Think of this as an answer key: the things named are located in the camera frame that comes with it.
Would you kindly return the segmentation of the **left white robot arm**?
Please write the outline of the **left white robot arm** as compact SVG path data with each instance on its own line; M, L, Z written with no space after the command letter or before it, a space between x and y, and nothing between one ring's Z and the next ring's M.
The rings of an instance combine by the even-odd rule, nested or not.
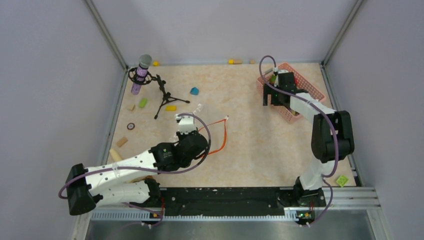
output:
M204 161L211 138L198 131L177 134L177 142L161 142L125 160L85 167L71 167L59 197L67 200L71 216L88 213L100 206L138 203L154 207L160 202L159 184L145 177L184 173L193 160Z

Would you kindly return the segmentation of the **green flat toy piece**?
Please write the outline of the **green flat toy piece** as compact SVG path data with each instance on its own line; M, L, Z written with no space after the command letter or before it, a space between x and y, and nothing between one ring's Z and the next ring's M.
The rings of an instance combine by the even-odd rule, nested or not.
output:
M336 179L335 182L340 188L343 188L347 186L347 183L349 182L349 178L342 174Z

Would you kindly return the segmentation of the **tan wooden block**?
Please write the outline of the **tan wooden block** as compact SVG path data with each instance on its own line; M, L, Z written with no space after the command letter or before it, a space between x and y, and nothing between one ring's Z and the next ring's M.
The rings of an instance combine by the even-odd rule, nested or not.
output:
M120 138L117 142L116 142L116 146L118 148L121 148L123 145L125 145L128 142L128 139L124 136L122 138Z

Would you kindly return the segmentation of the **green block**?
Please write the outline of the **green block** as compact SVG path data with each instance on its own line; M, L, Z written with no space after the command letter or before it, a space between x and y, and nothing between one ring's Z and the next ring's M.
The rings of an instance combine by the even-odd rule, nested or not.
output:
M148 100L146 98L142 98L138 103L138 107L144 108L146 106L147 102L148 102Z

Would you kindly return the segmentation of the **black microphone tripod stand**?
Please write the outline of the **black microphone tripod stand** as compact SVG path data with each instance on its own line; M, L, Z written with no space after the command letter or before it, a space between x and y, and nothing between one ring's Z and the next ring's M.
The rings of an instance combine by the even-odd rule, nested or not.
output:
M134 74L133 71L135 70L135 68L136 67L130 68L129 71L128 71L128 77L129 77L130 80L131 80L131 77ZM172 96L172 94L169 91L166 91L165 84L167 82L165 80L163 80L160 75L158 75L158 74L152 75L150 72L148 72L148 75L147 75L145 80L146 80L145 85L149 85L152 82L156 82L158 84L158 88L159 88L160 92L162 93L161 104L160 104L160 106L159 106L159 108L158 108L158 110L157 110L157 112L154 116L155 120L158 118L161 108L163 106L166 106L167 104L177 102L177 101L184 102L186 104L191 103L190 100L184 100L184 99L181 99L181 98L176 98L176 97Z

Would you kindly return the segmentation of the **blue block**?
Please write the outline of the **blue block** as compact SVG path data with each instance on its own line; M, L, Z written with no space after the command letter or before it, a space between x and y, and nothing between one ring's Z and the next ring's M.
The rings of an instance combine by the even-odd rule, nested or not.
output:
M199 94L199 92L200 92L200 90L197 87L193 87L193 88L191 88L189 93L193 96L197 96Z

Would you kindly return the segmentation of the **small tan wooden cube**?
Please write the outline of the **small tan wooden cube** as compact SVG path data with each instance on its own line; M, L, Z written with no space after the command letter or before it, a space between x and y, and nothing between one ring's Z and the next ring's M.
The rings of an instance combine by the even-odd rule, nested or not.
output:
M133 110L135 109L135 105L134 105L134 104L129 105L127 109L128 109L129 111L133 111Z

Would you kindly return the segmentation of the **cream wooden cylinder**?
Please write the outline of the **cream wooden cylinder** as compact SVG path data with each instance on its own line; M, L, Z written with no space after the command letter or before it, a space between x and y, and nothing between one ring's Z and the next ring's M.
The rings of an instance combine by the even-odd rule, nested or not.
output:
M122 157L120 156L120 154L113 148L111 148L109 150L109 156L111 157L111 159L116 163L116 162L120 162L122 161Z

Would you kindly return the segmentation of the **clear orange zip bag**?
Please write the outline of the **clear orange zip bag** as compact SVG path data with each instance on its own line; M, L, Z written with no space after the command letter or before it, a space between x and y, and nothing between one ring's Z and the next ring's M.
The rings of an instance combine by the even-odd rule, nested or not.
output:
M211 104L197 103L188 110L189 113L202 119L209 129L211 136L210 155L216 155L223 151L228 140L227 123L229 116L220 108Z

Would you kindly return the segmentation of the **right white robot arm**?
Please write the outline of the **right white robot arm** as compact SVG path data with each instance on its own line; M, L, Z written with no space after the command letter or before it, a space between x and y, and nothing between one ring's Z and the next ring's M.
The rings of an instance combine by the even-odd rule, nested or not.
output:
M307 170L293 186L293 201L307 206L318 200L324 179L332 176L340 160L355 148L350 114L336 111L297 88L295 75L286 70L273 70L274 82L263 84L263 105L284 106L312 124L311 150L314 156Z

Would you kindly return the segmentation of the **pink plastic basket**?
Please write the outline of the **pink plastic basket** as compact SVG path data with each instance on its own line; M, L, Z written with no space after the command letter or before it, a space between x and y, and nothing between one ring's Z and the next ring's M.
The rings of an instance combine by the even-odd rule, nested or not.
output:
M290 64L287 62L284 62L278 66L279 69L286 69L288 72L294 73L296 85L298 89L304 89L308 91L309 95L319 101L320 103L323 103L326 100L326 96L318 89L316 88L312 83L310 83L308 80L306 80L299 72L297 72ZM268 104L271 105L271 96L268 96ZM279 115L289 124L296 122L297 120L301 119L302 116L295 111L292 111L290 107L285 106L274 106L271 105L278 113Z

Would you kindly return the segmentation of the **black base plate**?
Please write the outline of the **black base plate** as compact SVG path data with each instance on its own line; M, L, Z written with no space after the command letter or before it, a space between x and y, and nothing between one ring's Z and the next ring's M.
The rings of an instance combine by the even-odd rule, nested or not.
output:
M300 196L292 187L168 187L145 203L143 208L158 208L167 217L262 217L283 216L289 207L324 207L322 190Z

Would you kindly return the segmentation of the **yellow tan cylinder at wall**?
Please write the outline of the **yellow tan cylinder at wall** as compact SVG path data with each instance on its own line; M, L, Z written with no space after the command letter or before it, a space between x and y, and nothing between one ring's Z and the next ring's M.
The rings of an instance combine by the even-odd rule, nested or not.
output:
M243 61L241 59L229 59L228 64L229 65L241 65L241 64L243 64Z

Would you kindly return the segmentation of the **purple microphone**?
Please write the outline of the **purple microphone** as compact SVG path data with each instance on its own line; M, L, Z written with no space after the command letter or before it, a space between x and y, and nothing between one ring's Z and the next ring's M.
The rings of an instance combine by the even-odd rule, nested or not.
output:
M148 69L152 64L152 57L149 54L143 54L139 57L138 67L133 71L130 78L132 81L131 93L138 95L142 86L146 84L146 77L148 76Z

